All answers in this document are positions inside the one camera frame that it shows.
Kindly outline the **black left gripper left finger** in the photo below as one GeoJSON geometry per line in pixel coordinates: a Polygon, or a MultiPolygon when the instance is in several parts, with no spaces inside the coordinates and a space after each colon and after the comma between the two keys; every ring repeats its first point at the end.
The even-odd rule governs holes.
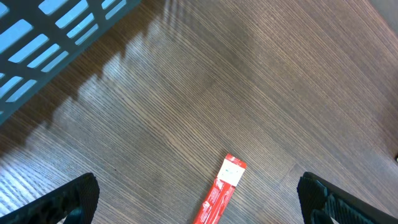
{"type": "Polygon", "coordinates": [[[85,173],[27,205],[1,217],[1,223],[76,223],[93,220],[100,188],[96,177],[85,173]]]}

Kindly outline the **red snack packet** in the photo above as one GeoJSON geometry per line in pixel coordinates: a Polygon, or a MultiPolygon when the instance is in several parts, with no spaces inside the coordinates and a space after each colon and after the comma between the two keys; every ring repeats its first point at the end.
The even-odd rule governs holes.
{"type": "Polygon", "coordinates": [[[217,224],[221,219],[247,164],[227,154],[213,181],[211,189],[201,203],[193,224],[217,224]]]}

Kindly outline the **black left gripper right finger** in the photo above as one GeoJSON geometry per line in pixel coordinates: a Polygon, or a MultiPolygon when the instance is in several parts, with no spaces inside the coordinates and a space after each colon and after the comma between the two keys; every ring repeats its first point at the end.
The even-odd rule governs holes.
{"type": "Polygon", "coordinates": [[[397,223],[394,218],[327,182],[304,172],[297,193],[305,224],[312,223],[397,223]]]}

